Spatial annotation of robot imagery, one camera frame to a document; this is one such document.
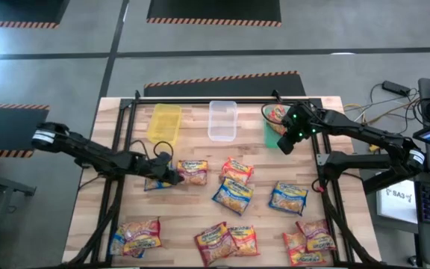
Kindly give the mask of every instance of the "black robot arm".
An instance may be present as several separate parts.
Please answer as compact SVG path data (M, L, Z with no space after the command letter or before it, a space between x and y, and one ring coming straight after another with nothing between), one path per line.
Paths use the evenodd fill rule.
M82 135L71 132L60 123L41 123L34 133L32 144L47 152L64 152L75 157L74 162L83 167L90 164L103 176L135 175L176 185L183 180L169 168L172 156L161 152L156 158L138 152L113 152L111 149L92 142Z
M287 131L278 141L278 146L285 154L293 150L295 143L317 132L346 135L385 149L387 155L346 155L343 152L332 152L329 155L317 156L319 164L322 165L323 176L327 180L339 178L341 173L349 168L387 169L364 181L364 191L367 194L423 171L424 154L412 139L353 122L337 111L297 102L290 106L281 124Z

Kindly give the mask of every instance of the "black metal frame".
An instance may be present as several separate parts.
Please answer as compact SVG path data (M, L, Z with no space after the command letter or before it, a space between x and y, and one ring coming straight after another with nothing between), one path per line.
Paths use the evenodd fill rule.
M216 100L232 100L235 101L238 104L265 104L268 102L275 102L277 99L276 97L272 98L247 98L247 97L231 97L231 98L170 98L170 99L163 99L163 98L141 98L138 91L136 92L135 99L122 99L120 101L119 105L119 114L117 116L117 122L116 122L116 130L113 137L113 144L112 144L112 150L117 151L120 141L120 133L122 131L122 122L125 115L126 109L130 108L130 114L128 118L128 128L125 135L125 142L124 142L124 148L123 150L129 150L129 147L131 145L131 139L132 139L132 129L134 127L134 119L135 119L135 111L137 109L137 105L151 105L151 104L158 104L158 103L164 103L164 104L208 104L211 101ZM291 102L291 101L309 101L311 99L285 99L284 102ZM331 151L331 144L329 142L329 137L327 134L322 134L323 143L325 146L326 153L330 153ZM313 144L313 154L316 158L317 155L320 154L320 146L318 144L317 136L312 136L312 144ZM317 172L320 176L320 184L322 186L326 186L326 180L321 177L322 171L321 166L318 165L318 162L316 161L317 166ZM109 203L109 196L110 196L110 189L113 182L117 182L117 189L116 189L116 195L113 199L113 203L108 209L108 203ZM66 264L62 264L64 268L110 268L112 266L112 255L110 254L110 243L111 240L107 243L107 252L105 254L105 261L100 262L99 261L99 252L100 252L100 246L101 246L101 238L103 236L103 232L110 223L110 233L109 238L112 238L114 233L116 232L117 226L118 226L118 220L119 220L119 211L120 211L120 204L122 202L122 191L124 188L124 182L125 177L124 176L117 176L112 178L107 178L104 186L104 191L102 194L102 201L101 201L101 209L99 212L98 217L98 225L95 230L95 232L91 235L87 243L84 245L84 247L81 249L81 252L70 262ZM343 218L343 220L346 221L346 215L344 212L343 207L343 201L341 197L341 192L339 188L339 184L337 180L332 182L333 184L333 190L334 190L334 200L335 200L335 207L337 209L337 212L339 215ZM334 232L334 224L331 216L326 211L326 208L324 208L325 211L325 218L327 220L328 229L329 232L332 235L335 235ZM344 239L344 247L346 250L346 259L348 264L354 264L354 256L352 252L352 247L349 245L348 241ZM89 254L92 253L92 256L90 258L90 263L85 264L87 257ZM345 264L346 262L342 262L340 260L340 254L338 250L332 250L331 254L333 256L333 262L335 265L338 264Z

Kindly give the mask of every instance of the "ramen noodle packet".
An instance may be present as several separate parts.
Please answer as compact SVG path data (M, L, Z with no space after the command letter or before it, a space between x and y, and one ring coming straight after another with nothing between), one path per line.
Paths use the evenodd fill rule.
M312 223L296 221L296 225L308 240L306 244L308 252L336 250L336 244L334 244L333 238L329 235L325 220L317 220Z
M284 115L287 112L284 110L283 105L276 105L269 114L267 114L267 117L274 121L275 124L267 121L268 125L273 129L273 131L279 133L280 135L283 135L286 132L286 128L281 124L281 120L283 119Z
M207 171L207 161L178 161L177 163L177 172L184 178L185 184L206 185Z
M257 235L253 226L233 226L228 228L239 249L234 256L256 256L258 252Z
M298 188L293 184L277 182L268 206L302 216L303 208L306 206L307 195L308 190Z
M110 254L115 256L123 256L124 255L124 226L120 226L116 233L113 235L112 242L110 243ZM144 249L135 249L128 253L128 255L133 256L134 258L140 259L143 257L145 250Z
M125 225L124 255L134 255L138 249L162 247L161 223L158 219Z
M241 216L252 196L253 190L251 188L232 179L225 178L212 200L221 203Z
M321 252L306 253L306 237L301 233L289 235L283 233L284 245L290 257L291 266L316 265L325 263Z
M196 235L194 239L205 267L238 250L225 221Z
M143 186L144 191L150 191L150 190L158 190L162 188L170 188L173 185L167 182L160 182L157 179L148 179L146 178L146 183Z
M250 176L253 174L253 169L253 167L241 164L233 158L228 158L228 161L222 166L220 180L223 180L224 177L228 177L238 183L246 185Z

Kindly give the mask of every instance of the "clear plastic container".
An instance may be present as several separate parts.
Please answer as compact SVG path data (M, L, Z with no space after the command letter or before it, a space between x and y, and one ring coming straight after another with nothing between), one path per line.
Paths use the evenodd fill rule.
M147 137L150 142L166 141L175 146L180 129L182 108L178 105L156 104L150 119Z
M208 137L212 141L233 141L237 136L237 103L212 101L209 108Z

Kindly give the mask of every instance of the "white label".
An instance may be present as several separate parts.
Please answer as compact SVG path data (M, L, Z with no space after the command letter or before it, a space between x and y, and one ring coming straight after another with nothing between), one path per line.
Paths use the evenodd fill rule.
M56 134L53 133L53 132L46 132L46 131L41 131L41 130L36 130L35 134L36 135L45 135L45 136L49 136L49 137L52 137L52 138L54 138L56 136Z
M33 135L33 139L43 140L43 141L48 142L48 143L54 143L54 139L47 137L45 135L41 135L41 134Z
M414 160L420 162L421 164L424 163L424 154L422 154L421 152L418 152L417 150L413 150L413 149L409 150L409 153L414 155Z

